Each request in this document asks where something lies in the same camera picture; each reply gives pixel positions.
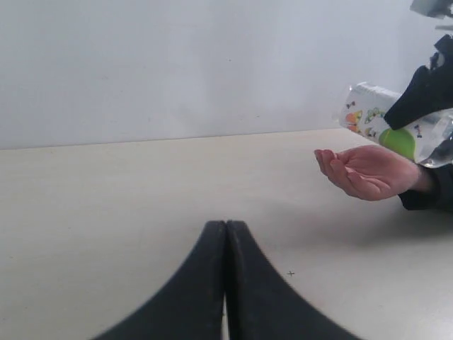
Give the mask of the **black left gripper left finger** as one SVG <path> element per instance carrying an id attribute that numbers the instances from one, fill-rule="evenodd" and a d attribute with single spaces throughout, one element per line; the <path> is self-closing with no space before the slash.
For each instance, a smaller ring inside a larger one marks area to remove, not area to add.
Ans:
<path id="1" fill-rule="evenodd" d="M 221 339 L 226 240 L 226 224 L 209 221 L 168 282 L 138 310 L 96 338 Z"/>

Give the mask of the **left gripper robot black right finger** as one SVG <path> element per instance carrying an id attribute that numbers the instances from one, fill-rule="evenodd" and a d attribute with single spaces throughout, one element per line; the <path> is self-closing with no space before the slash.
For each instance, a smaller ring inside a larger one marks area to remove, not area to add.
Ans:
<path id="1" fill-rule="evenodd" d="M 416 69 L 406 90 L 390 107 L 384 120 L 394 130 L 431 113 L 452 107 L 452 36 L 435 43 L 430 64 Z"/>

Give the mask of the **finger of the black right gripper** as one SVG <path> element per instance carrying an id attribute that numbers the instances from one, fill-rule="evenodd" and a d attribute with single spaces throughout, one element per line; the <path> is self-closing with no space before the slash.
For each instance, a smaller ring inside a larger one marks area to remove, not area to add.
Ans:
<path id="1" fill-rule="evenodd" d="M 228 221 L 226 228 L 224 291 L 230 339 L 357 338 L 310 305 L 284 280 L 245 222 Z"/>

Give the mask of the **black sleeved forearm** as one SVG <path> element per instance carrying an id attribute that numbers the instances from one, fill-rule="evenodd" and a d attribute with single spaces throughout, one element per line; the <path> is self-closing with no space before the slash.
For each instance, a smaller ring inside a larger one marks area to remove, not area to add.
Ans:
<path id="1" fill-rule="evenodd" d="M 421 169 L 424 177 L 418 186 L 398 196 L 403 207 L 407 210 L 452 212 L 452 165 Z"/>

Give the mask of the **person's open hand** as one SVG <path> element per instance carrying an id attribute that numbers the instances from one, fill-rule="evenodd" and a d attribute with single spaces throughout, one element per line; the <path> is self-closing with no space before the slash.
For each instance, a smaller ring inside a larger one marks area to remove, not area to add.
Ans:
<path id="1" fill-rule="evenodd" d="M 378 201 L 416 188 L 424 175 L 422 167 L 376 145 L 354 147 L 335 153 L 314 151 L 321 173 L 354 198 Z"/>

